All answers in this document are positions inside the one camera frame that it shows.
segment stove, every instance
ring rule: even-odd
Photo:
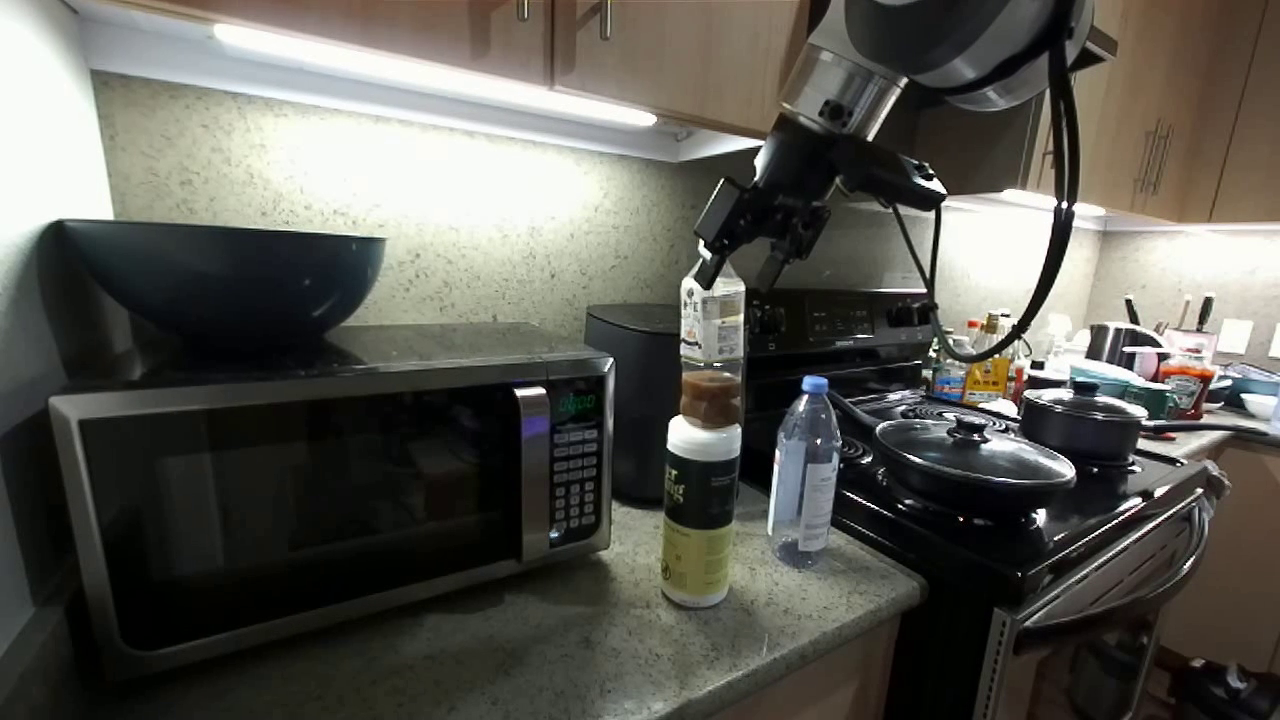
[[[874,420],[1012,420],[957,405],[855,401]],[[1061,686],[1077,715],[1123,715],[1156,648],[1161,604],[1198,566],[1223,474],[1211,463],[1156,456],[1077,456],[1077,489],[1021,514],[974,514],[911,496],[878,460],[863,424],[846,420],[837,526],[880,546],[929,581],[929,594],[900,625],[887,715],[1030,715],[1012,708],[1012,674],[1046,674],[1046,654],[1074,654]],[[1092,673],[1121,691],[1083,686],[1087,654],[1118,654],[1130,673]]]

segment cooking pan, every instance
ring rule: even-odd
[[[1077,468],[1054,447],[1039,447],[998,420],[880,420],[883,408],[861,408],[833,395],[850,413],[894,484],[911,496],[976,514],[1021,514],[1077,489]]]
[[[1136,453],[1146,433],[1231,433],[1243,440],[1274,440],[1268,433],[1239,424],[1149,420],[1146,408],[1099,395],[1097,382],[1023,393],[1021,433],[1063,456],[1103,460]]]

